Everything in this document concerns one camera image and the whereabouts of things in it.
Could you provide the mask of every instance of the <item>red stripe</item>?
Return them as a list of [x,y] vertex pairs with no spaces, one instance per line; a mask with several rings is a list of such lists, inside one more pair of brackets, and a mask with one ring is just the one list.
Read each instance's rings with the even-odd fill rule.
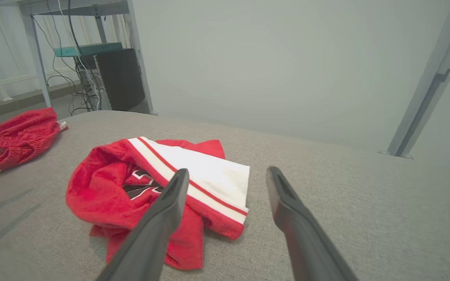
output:
[[[154,153],[154,155],[159,158],[159,160],[161,160],[161,162],[163,162],[166,166],[168,166],[168,168],[170,168],[173,172],[177,172],[177,169],[175,169],[175,167],[173,167],[170,163],[168,163],[159,153],[157,153],[157,151],[155,151],[155,149],[152,148],[152,146],[150,146],[145,140],[143,140],[143,138],[139,137],[138,138],[143,144],[145,144],[145,146],[147,146],[147,148],[152,151],[152,153]],[[226,206],[227,208],[230,208],[232,210],[235,210],[238,213],[241,213],[243,215],[248,215],[247,212],[244,212],[243,210],[232,206],[230,204],[228,204],[227,202],[222,201],[220,198],[214,196],[213,194],[209,193],[209,191],[205,190],[204,188],[202,188],[200,185],[198,185],[197,183],[195,183],[193,180],[189,180],[190,184],[193,185],[196,189],[200,190],[201,192],[203,192],[204,194],[206,194],[207,196],[211,197],[212,199],[214,199],[216,202],[222,204],[223,206]]]

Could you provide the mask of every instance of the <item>gray tablecloth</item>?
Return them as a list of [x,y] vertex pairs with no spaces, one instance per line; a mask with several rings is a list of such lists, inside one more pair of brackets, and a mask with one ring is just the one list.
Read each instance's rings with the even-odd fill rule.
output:
[[271,218],[266,168],[278,166],[360,280],[450,280],[450,171],[414,160],[209,123],[132,112],[65,119],[39,158],[0,173],[0,280],[93,280],[106,241],[88,236],[64,201],[75,167],[94,146],[123,138],[219,139],[228,160],[250,165],[245,231],[205,233],[204,268],[164,266],[161,280],[293,279]]

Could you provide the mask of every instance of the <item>folded clothing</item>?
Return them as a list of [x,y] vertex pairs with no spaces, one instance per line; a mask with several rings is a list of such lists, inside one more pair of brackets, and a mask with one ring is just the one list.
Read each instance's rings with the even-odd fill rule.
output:
[[178,169],[189,170],[182,222],[170,236],[164,261],[180,270],[202,268],[204,228],[235,240],[244,230],[249,166],[225,160],[219,140],[145,137],[94,148],[76,168],[66,203],[91,236],[109,238],[107,263]]
[[0,124],[0,171],[23,164],[44,151],[67,129],[53,108],[29,110]]

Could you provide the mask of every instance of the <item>gray metal frame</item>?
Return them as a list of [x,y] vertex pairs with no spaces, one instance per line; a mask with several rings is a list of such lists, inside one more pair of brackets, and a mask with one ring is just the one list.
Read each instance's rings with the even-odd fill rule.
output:
[[[130,11],[130,15],[134,14],[134,7],[133,7],[133,1],[134,0],[127,0],[128,3],[128,10]],[[132,33],[133,33],[133,41],[134,41],[134,48],[136,50],[136,56],[138,57],[139,66],[140,66],[140,72],[141,72],[141,82],[143,83],[143,92],[145,93],[145,100],[147,101],[147,106],[150,114],[152,115],[158,115],[157,112],[154,111],[154,107],[152,106],[152,98],[150,96],[150,90],[148,88],[148,80],[147,80],[147,72],[145,71],[145,64],[143,63],[143,55],[141,54],[141,45],[140,45],[140,37],[138,33],[138,25],[136,24],[136,17],[131,16],[131,26],[132,26]]]
[[101,16],[95,16],[96,27],[98,28],[98,33],[100,34],[100,40],[102,43],[107,43],[107,37],[105,37],[104,24],[102,23]]
[[412,158],[408,153],[427,123],[450,80],[450,11],[409,107],[386,153]]
[[30,53],[34,61],[34,66],[36,68],[36,77],[43,91],[43,96],[45,98],[45,103],[47,107],[52,106],[52,101],[50,100],[50,94],[48,93],[48,85],[46,84],[46,73],[43,66],[43,58],[41,57],[41,52],[39,51],[38,36],[36,33],[36,23],[34,22],[33,16],[23,16],[23,26],[25,27],[25,33],[27,34],[27,41],[29,41]]
[[[57,9],[58,4],[56,0],[53,0],[55,3]],[[63,4],[60,4],[62,7],[62,11],[64,12],[64,15],[68,15],[68,9],[64,9]],[[123,2],[115,2],[115,3],[106,3],[106,4],[99,4],[95,1],[95,4],[89,6],[89,7],[76,7],[73,8],[73,4],[70,4],[70,15],[71,16],[110,16],[112,14],[128,14],[128,4],[126,1]],[[46,7],[46,12],[39,13],[42,15],[47,14],[53,14],[56,16],[61,16],[60,11],[54,11],[52,8],[52,12],[48,11],[48,7]]]

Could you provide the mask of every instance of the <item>red and white jersey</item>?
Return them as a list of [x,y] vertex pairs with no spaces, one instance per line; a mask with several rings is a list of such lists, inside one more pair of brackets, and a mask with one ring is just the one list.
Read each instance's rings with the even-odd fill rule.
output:
[[94,224],[90,235],[109,238],[108,262],[182,168],[189,170],[186,205],[164,261],[181,270],[199,269],[204,228],[235,240],[248,214],[250,167],[225,160],[219,140],[192,144],[137,137],[96,147],[70,178],[66,202],[77,217]]

